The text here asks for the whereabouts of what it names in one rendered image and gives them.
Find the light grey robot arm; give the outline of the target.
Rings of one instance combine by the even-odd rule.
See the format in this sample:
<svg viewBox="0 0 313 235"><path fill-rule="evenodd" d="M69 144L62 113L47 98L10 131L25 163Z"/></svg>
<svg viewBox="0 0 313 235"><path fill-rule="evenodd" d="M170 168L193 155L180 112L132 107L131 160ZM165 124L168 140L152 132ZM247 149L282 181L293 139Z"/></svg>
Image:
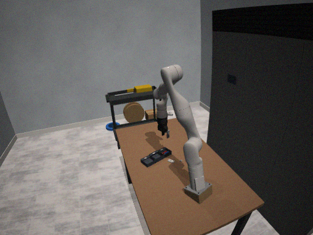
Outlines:
<svg viewBox="0 0 313 235"><path fill-rule="evenodd" d="M153 97L157 100L162 99L156 104L156 110L166 111L168 95L171 99L177 120L187 133L188 141L184 144L184 156L188 165L190 186L192 190L199 191L205 188L205 178L203 171L203 160L199 151L203 143L198 133L195 120L189 102L180 95L173 85L182 79L183 71L179 65L171 65L161 69L162 82L153 91Z"/></svg>

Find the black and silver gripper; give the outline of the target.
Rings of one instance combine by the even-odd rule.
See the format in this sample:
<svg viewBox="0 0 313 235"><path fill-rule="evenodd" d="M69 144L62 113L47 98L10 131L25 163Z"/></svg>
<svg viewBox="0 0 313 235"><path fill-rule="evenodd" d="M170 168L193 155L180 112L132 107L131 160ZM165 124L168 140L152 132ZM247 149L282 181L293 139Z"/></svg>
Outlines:
<svg viewBox="0 0 313 235"><path fill-rule="evenodd" d="M169 138L169 130L168 130L168 116L173 116L173 113L170 111L163 111L163 112L156 112L157 123L158 123L158 130L161 131L161 134L164 135L167 133L167 138Z"/></svg>

